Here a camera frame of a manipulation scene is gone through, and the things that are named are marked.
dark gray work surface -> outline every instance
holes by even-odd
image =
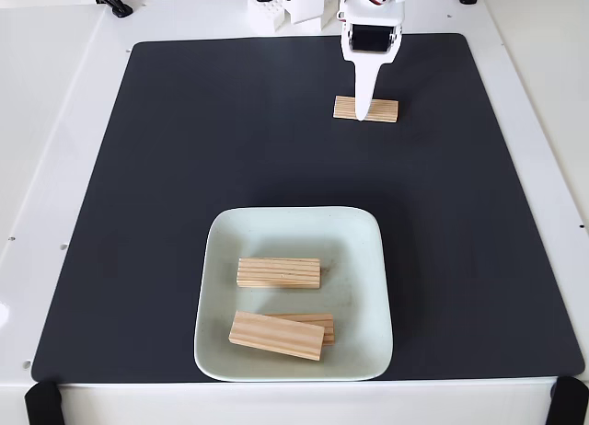
[[[397,124],[332,119],[353,81],[339,37],[136,45],[34,378],[211,381],[193,335],[214,217],[318,205],[365,209],[380,224],[394,351],[378,379],[581,373],[466,40],[403,38],[375,89],[399,100]]]

white plate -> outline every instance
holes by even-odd
[[[319,258],[321,288],[236,284],[242,257]],[[229,342],[236,310],[330,312],[335,345],[319,362]],[[194,359],[223,381],[357,381],[382,374],[393,352],[387,277],[374,216],[351,207],[233,209],[213,222],[206,246]]]

white platform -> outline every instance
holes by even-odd
[[[577,338],[581,342],[583,355],[586,356],[589,346],[589,309],[585,303],[586,295],[589,294],[589,280],[586,279],[589,270],[589,239],[587,233],[579,227],[583,224],[582,219],[575,209],[485,1],[479,0],[475,6],[462,6],[457,0],[408,0],[404,32],[458,32],[467,38],[531,204]],[[537,109],[542,109],[542,113],[550,117],[543,118],[548,126],[547,132],[552,132],[553,126],[556,130],[550,139],[558,141],[560,123],[556,117],[558,111],[561,114],[566,112],[566,105],[542,102],[548,98],[548,84],[551,83],[553,86],[572,89],[573,94],[580,94],[575,97],[580,99],[578,106],[582,110],[583,105],[586,105],[583,85],[567,86],[567,83],[583,74],[583,62],[575,61],[572,56],[584,56],[589,49],[586,32],[582,29],[585,15],[581,11],[587,12],[587,0],[575,0],[569,4],[559,0],[560,5],[535,0],[527,8],[525,0],[505,4],[502,0],[488,1],[493,15],[499,19],[498,24],[504,22],[503,39],[508,45],[510,41],[513,44],[514,51],[511,48],[509,50],[512,56],[522,56],[522,77],[524,80],[529,77],[529,83],[534,84],[534,90],[530,91],[532,99],[539,92]],[[85,35],[91,40],[87,48],[81,48],[82,53],[76,58],[81,63],[78,71],[66,75],[72,83],[66,92],[59,91],[64,100],[60,102],[63,107],[61,112],[57,114],[53,109],[48,115],[56,119],[54,136],[46,146],[38,174],[16,225],[10,232],[16,240],[7,243],[0,263],[0,302],[9,309],[8,321],[0,327],[0,384],[6,386],[0,389],[0,410],[3,418],[8,417],[7,423],[27,423],[22,394],[32,381],[29,370],[23,369],[23,362],[34,356],[64,260],[65,252],[60,249],[60,245],[68,243],[73,232],[128,60],[128,51],[135,43],[144,40],[256,35],[244,20],[245,0],[147,0],[133,1],[131,5],[136,12],[125,19],[117,19],[103,6],[84,6],[80,7],[81,12],[67,15],[67,23],[75,25],[72,33]],[[53,12],[31,11],[30,15],[43,24],[49,19],[64,16],[62,9],[54,8],[56,11]],[[537,23],[522,20],[527,16],[535,18]],[[5,18],[6,11],[0,11],[0,23]],[[571,24],[567,19],[576,21]],[[518,31],[517,26],[522,23],[526,26]],[[550,55],[555,56],[558,54],[556,50],[561,50],[564,54],[560,63],[563,68],[568,67],[562,70],[558,80],[556,76],[551,78],[552,75],[538,78],[537,66],[528,63],[533,53],[517,48],[522,40],[527,40],[536,52],[542,52],[545,40],[538,37],[532,40],[530,31],[545,31],[549,23],[557,25],[552,37],[563,44],[563,47],[555,46]],[[339,23],[332,21],[322,33],[339,34],[340,27]],[[558,34],[565,27],[572,34],[569,38]],[[21,31],[20,36],[10,37],[4,43],[4,46],[9,43],[13,54],[17,54],[15,50],[29,41],[28,31]],[[300,33],[300,29],[290,25],[278,30],[278,35]],[[54,52],[55,47],[59,46],[46,43],[40,47],[39,54]],[[15,93],[19,93],[19,85],[14,84],[12,87]],[[52,92],[52,86],[44,79],[34,87],[44,95],[49,96]],[[550,107],[556,111],[547,112]],[[574,117],[572,126],[583,125],[584,119],[579,121],[581,116]],[[581,138],[579,134],[571,133],[564,144],[561,141],[555,143],[565,171],[574,171],[573,176],[579,175],[579,169],[567,165],[569,149],[565,147],[582,146]],[[586,162],[580,158],[577,161],[586,167]],[[579,176],[579,179],[578,182],[583,183],[583,177]],[[236,418],[251,414],[255,414],[260,425],[275,423],[277,418],[284,423],[300,423],[304,419],[357,423],[359,419],[369,419],[371,423],[391,423],[394,420],[409,425],[541,424],[544,423],[549,405],[549,383],[550,380],[480,381],[479,384],[465,385],[451,382],[363,383],[330,385],[330,390],[326,389],[327,385],[322,385],[320,392],[313,386],[290,385],[280,390],[281,396],[284,390],[292,395],[288,401],[277,397],[275,385],[72,387],[64,389],[64,409],[69,423],[89,424],[149,424],[160,423],[163,418],[170,423],[187,420],[232,423]],[[256,413],[262,408],[263,415]]]

pine wood block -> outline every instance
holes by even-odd
[[[373,98],[365,120],[396,123],[397,117],[398,101]],[[356,120],[356,99],[354,97],[336,96],[333,118]]]
[[[335,331],[333,329],[333,315],[331,313],[277,313],[266,315],[288,319],[289,321],[304,322],[312,326],[321,326],[325,328],[323,334],[323,345],[333,345],[335,343]]]
[[[321,269],[317,258],[240,258],[239,287],[318,289]]]
[[[322,326],[237,311],[229,341],[318,361],[324,334]]]

wooden block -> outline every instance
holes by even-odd
[[[321,284],[317,258],[240,258],[239,287],[318,289]]]
[[[322,326],[237,311],[229,341],[318,361],[324,334]]]
[[[304,322],[312,326],[321,326],[325,328],[323,345],[333,345],[335,343],[335,330],[333,329],[333,315],[331,313],[277,313],[266,316]]]
[[[397,117],[398,101],[377,100],[373,98],[365,120],[396,123]],[[356,99],[354,97],[336,96],[333,118],[356,120]]]

